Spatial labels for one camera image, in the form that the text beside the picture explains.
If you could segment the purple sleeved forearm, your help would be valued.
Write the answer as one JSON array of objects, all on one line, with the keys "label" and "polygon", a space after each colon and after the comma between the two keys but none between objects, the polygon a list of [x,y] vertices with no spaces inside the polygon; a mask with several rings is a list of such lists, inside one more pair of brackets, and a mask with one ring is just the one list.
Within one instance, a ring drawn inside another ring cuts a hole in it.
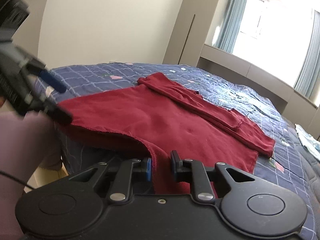
[{"label": "purple sleeved forearm", "polygon": [[[42,113],[20,117],[1,114],[1,170],[27,182],[37,167],[59,167],[60,142],[54,123]],[[19,239],[23,233],[15,217],[15,205],[24,186],[1,176],[1,239]]]}]

